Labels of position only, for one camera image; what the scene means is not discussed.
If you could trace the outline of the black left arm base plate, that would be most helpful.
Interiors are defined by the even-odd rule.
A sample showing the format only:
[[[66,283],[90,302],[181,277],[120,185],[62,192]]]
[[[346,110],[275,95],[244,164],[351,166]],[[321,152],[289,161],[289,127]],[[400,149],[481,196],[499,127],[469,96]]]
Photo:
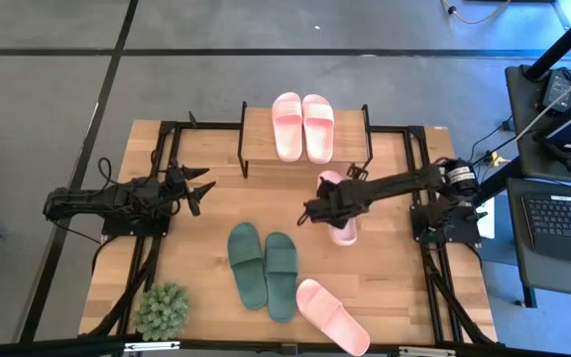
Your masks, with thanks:
[[[163,236],[170,227],[168,216],[103,214],[101,232],[108,236]]]

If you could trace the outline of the pink slide sandal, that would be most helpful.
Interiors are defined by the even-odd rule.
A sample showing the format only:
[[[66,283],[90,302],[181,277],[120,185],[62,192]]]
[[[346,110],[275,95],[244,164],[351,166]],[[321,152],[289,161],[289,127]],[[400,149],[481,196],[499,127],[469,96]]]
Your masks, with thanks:
[[[318,94],[308,94],[302,100],[302,114],[307,157],[316,164],[329,163],[335,124],[331,105]]]
[[[272,105],[272,124],[277,154],[284,162],[297,161],[302,154],[302,108],[299,96],[286,92]]]
[[[359,357],[368,351],[371,344],[369,333],[318,281],[303,280],[295,296],[301,315],[344,352]]]
[[[324,171],[318,175],[317,185],[320,185],[323,180],[329,180],[333,183],[338,183],[347,178],[334,171]],[[328,231],[332,241],[339,246],[349,246],[357,240],[357,224],[355,218],[350,218],[344,228],[336,228],[328,224]]]

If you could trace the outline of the black power adapter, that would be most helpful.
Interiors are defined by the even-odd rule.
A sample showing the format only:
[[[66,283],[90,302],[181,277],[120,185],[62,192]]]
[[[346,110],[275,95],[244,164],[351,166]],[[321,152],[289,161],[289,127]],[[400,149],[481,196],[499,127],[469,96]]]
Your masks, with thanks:
[[[545,85],[541,91],[539,107],[547,108],[561,95],[563,97],[555,103],[550,110],[562,113],[571,107],[571,73],[567,69],[554,69],[548,74]]]

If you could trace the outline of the black aluminium rig frame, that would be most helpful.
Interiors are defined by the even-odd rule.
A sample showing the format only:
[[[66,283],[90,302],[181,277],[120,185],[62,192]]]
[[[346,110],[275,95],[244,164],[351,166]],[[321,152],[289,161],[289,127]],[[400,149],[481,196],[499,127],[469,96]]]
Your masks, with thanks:
[[[299,273],[317,279],[342,299],[369,332],[371,351],[398,355],[401,346],[455,350],[457,357],[550,357],[547,352],[498,344],[453,340],[449,312],[440,293],[426,283],[421,250],[412,238],[408,205],[402,195],[372,208],[357,222],[355,245],[333,244],[320,225],[297,226],[303,202],[314,194],[319,166],[306,161],[251,163],[242,177],[237,157],[239,122],[133,123],[120,176],[147,173],[162,157],[175,155],[189,166],[208,168],[198,184],[216,182],[201,202],[201,213],[182,210],[163,236],[124,236],[102,249],[89,288],[78,337],[0,345],[0,357],[96,357],[123,352],[140,342],[133,328],[113,326],[93,335],[119,293],[145,262],[157,257],[154,282],[176,281],[188,288],[191,309],[180,350],[250,350],[283,355],[334,353],[337,346],[302,317],[278,323],[238,298],[228,268],[226,240],[241,221],[260,231],[282,231],[294,241]]]

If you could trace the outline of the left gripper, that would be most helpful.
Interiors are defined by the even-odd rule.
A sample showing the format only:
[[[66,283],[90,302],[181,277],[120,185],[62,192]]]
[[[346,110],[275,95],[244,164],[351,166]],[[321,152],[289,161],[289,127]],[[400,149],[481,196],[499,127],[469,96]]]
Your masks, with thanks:
[[[184,165],[180,165],[176,158],[170,159],[167,169],[170,167],[181,168],[181,172],[185,178],[185,182],[183,183],[183,185],[169,187],[166,185],[164,181],[164,186],[166,191],[169,194],[173,194],[176,199],[185,199],[188,203],[188,207],[192,215],[198,216],[200,214],[199,201],[208,191],[210,191],[212,188],[215,187],[216,182],[212,181],[202,186],[197,186],[193,190],[190,190],[188,182],[192,179],[196,179],[208,173],[209,169],[208,168],[191,169]]]

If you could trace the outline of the green slide sandal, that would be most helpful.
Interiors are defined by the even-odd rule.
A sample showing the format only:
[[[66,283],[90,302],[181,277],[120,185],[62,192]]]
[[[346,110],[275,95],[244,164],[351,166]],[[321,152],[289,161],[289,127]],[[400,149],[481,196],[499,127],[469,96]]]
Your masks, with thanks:
[[[265,280],[272,320],[289,322],[294,318],[297,276],[298,257],[294,243],[282,232],[270,233],[265,241]]]
[[[232,270],[242,305],[260,309],[268,300],[264,273],[264,256],[259,233],[248,222],[236,225],[227,242],[229,266]]]

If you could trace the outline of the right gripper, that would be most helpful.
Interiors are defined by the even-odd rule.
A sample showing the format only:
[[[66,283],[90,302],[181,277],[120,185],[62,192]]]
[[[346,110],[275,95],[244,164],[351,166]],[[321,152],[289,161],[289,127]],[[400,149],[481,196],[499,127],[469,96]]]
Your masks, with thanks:
[[[310,221],[312,223],[326,223],[337,228],[344,228],[350,218],[366,212],[369,199],[368,183],[365,178],[368,171],[357,166],[350,166],[346,180],[360,180],[362,192],[355,200],[343,199],[337,190],[327,191],[322,197],[308,201],[300,216],[300,224]]]

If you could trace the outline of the black diagonal beam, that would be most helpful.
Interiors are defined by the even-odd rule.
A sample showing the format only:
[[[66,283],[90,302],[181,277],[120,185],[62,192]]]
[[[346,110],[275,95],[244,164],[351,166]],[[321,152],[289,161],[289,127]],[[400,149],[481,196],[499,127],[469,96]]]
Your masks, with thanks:
[[[485,201],[493,198],[506,188],[508,179],[522,179],[520,158],[515,158],[495,174],[479,184],[479,191],[473,199],[475,206],[480,206]]]

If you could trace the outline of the silver metal bracket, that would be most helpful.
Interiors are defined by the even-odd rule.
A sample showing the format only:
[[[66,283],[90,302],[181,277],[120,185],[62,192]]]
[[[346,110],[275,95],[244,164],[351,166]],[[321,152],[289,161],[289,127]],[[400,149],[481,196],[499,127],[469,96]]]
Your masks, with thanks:
[[[455,350],[431,347],[401,346],[398,357],[457,357]]]
[[[129,342],[124,345],[124,353],[139,353],[150,351],[176,350],[180,348],[179,341],[159,342]]]

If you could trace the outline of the green artificial plant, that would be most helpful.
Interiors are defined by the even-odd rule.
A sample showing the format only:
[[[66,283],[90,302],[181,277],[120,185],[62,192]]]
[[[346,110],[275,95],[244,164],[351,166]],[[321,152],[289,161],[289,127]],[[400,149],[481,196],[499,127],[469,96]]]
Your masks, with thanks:
[[[133,324],[145,341],[169,340],[184,332],[189,311],[186,287],[173,282],[156,284],[142,294]]]

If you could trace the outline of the black keyboard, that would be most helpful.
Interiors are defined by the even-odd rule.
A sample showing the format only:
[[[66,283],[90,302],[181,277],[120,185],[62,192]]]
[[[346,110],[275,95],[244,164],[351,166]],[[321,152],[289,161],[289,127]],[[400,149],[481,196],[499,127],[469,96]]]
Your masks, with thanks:
[[[533,250],[571,262],[571,196],[525,194],[521,203]]]

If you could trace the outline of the wooden shelf with black frame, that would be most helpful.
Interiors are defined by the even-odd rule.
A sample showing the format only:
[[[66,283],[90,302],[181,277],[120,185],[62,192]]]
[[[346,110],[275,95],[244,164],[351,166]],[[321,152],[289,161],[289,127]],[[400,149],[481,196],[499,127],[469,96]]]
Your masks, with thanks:
[[[361,109],[334,110],[334,146],[331,163],[366,167],[373,158],[368,105]],[[277,154],[271,109],[242,105],[237,157],[242,177],[248,177],[251,163],[282,164]]]

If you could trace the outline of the black diagonal pole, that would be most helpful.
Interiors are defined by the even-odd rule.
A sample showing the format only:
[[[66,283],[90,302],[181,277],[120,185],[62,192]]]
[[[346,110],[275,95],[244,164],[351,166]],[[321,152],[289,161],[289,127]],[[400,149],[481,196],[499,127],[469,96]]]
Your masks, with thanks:
[[[523,72],[523,76],[528,80],[539,79],[570,50],[571,27],[532,66]]]

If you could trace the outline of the grey desk top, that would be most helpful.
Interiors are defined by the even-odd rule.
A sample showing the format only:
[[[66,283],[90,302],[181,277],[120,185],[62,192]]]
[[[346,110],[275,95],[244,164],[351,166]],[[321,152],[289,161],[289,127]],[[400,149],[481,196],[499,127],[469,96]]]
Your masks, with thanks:
[[[533,250],[521,203],[525,194],[571,196],[571,186],[510,178],[507,191],[522,284],[530,289],[571,294],[571,262],[540,255]]]
[[[519,134],[540,113],[536,104],[544,84],[526,79],[519,66],[507,67],[505,76],[515,132]],[[547,156],[540,144],[533,140],[532,131],[540,129],[551,120],[545,114],[517,141],[519,166],[526,178],[571,181],[571,174],[564,166]]]

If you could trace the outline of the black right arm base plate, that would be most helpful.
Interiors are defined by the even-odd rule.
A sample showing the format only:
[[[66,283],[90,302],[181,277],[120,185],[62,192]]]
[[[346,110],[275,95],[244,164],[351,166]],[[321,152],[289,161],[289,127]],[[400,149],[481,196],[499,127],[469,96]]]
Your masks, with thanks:
[[[473,206],[457,205],[444,208],[434,203],[410,208],[412,234],[425,243],[479,244],[479,215]]]

